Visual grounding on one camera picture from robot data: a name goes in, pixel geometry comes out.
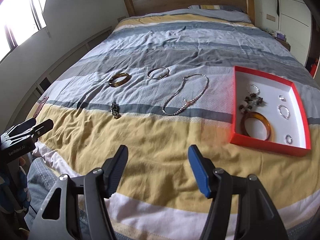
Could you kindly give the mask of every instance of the wall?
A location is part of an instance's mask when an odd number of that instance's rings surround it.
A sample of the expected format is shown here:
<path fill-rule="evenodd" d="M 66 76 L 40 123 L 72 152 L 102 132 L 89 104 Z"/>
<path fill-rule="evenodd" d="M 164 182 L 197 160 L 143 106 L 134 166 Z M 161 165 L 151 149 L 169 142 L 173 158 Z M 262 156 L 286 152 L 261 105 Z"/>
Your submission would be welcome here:
<path fill-rule="evenodd" d="M 255 0 L 256 26 L 277 29 L 277 0 Z M 128 16 L 123 0 L 47 0 L 45 29 L 18 46 L 0 64 L 0 132 L 3 132 L 25 93 L 66 52 L 95 33 Z"/>

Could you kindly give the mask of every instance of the electrical outlet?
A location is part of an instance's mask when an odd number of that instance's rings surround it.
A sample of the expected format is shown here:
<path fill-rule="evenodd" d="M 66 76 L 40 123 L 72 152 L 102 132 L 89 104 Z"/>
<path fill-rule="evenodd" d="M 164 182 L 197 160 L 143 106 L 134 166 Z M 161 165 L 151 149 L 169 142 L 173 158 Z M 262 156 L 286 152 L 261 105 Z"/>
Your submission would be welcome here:
<path fill-rule="evenodd" d="M 125 19 L 125 16 L 122 16 L 122 17 L 118 18 L 117 20 L 118 20 L 118 22 L 121 22 L 123 19 Z"/>
<path fill-rule="evenodd" d="M 273 22 L 276 21 L 276 18 L 274 16 L 272 16 L 272 15 L 269 15 L 269 14 L 267 14 L 267 19 L 270 20 L 270 21 L 273 21 Z"/>

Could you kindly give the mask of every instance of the brown bangle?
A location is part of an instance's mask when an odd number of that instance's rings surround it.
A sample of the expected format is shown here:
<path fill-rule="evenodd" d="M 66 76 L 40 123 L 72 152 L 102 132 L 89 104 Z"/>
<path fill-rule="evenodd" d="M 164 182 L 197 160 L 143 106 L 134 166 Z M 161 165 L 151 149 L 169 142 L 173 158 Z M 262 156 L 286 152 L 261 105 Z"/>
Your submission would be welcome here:
<path fill-rule="evenodd" d="M 262 115 L 262 114 L 259 114 L 257 112 L 248 112 L 246 113 L 242 118 L 241 118 L 241 121 L 240 121 L 240 130 L 241 130 L 241 133 L 245 136 L 249 136 L 251 137 L 248 133 L 247 133 L 247 130 L 245 129 L 245 125 L 244 125 L 244 122 L 245 120 L 249 119 L 249 118 L 255 118 L 255 119 L 258 119 L 260 122 L 263 123 L 264 127 L 266 128 L 267 130 L 267 138 L 265 139 L 265 141 L 267 141 L 269 138 L 270 138 L 270 135 L 271 135 L 271 126 L 270 126 L 270 123 L 269 121 Z"/>
<path fill-rule="evenodd" d="M 119 77 L 125 77 L 125 79 L 119 81 L 119 82 L 115 82 L 113 83 L 113 81 L 116 79 L 116 78 L 119 78 Z M 116 74 L 114 75 L 112 78 L 110 78 L 109 80 L 109 85 L 110 87 L 119 87 L 125 83 L 127 83 L 129 81 L 129 79 L 131 78 L 131 76 L 128 74 L 128 73 L 119 73 L 119 74 Z"/>

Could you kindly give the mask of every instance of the metal screw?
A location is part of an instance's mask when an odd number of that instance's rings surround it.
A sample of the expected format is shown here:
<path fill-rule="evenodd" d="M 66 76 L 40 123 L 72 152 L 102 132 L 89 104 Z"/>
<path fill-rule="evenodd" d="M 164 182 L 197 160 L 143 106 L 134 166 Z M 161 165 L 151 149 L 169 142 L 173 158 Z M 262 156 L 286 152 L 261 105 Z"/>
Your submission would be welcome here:
<path fill-rule="evenodd" d="M 215 168 L 214 172 L 218 173 L 218 174 L 222 174 L 224 172 L 224 170 L 223 170 L 223 168 Z"/>
<path fill-rule="evenodd" d="M 102 172 L 101 168 L 95 168 L 92 173 L 93 174 L 99 174 L 100 172 Z"/>
<path fill-rule="evenodd" d="M 249 175 L 249 180 L 253 180 L 253 181 L 255 181 L 255 180 L 257 180 L 257 176 L 256 175 L 254 175 L 254 174 L 250 174 Z"/>
<path fill-rule="evenodd" d="M 59 179 L 60 180 L 66 180 L 68 178 L 68 175 L 67 174 L 62 174 Z"/>

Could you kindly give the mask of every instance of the striped bedspread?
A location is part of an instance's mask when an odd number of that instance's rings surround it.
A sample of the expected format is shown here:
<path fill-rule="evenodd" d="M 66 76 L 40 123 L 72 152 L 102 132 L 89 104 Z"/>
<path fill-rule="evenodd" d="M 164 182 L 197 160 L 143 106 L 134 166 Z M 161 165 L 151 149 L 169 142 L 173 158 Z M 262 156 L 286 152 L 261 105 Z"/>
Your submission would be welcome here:
<path fill-rule="evenodd" d="M 295 83 L 309 122 L 311 153 L 296 158 L 228 143 L 234 65 Z M 156 67 L 167 67 L 169 76 L 148 79 Z M 110 87 L 108 80 L 122 72 L 131 75 L 129 82 Z M 183 77 L 194 73 L 209 78 L 201 98 L 178 116 L 163 114 Z M 166 112 L 176 112 L 205 84 L 204 77 L 189 78 Z M 263 97 L 267 91 L 260 93 Z M 118 190 L 106 200 L 114 229 L 124 239 L 199 239 L 211 200 L 198 190 L 188 163 L 191 144 L 232 175 L 256 174 L 290 237 L 320 204 L 319 87 L 289 51 L 243 13 L 183 9 L 125 19 L 44 96 L 49 100 L 37 121 L 50 118 L 54 128 L 41 137 L 35 153 L 57 173 L 84 175 L 112 157 L 120 144 L 129 148 Z M 110 112 L 112 102 L 119 104 L 118 119 Z M 228 239 L 235 229 L 236 199 L 231 212 Z"/>

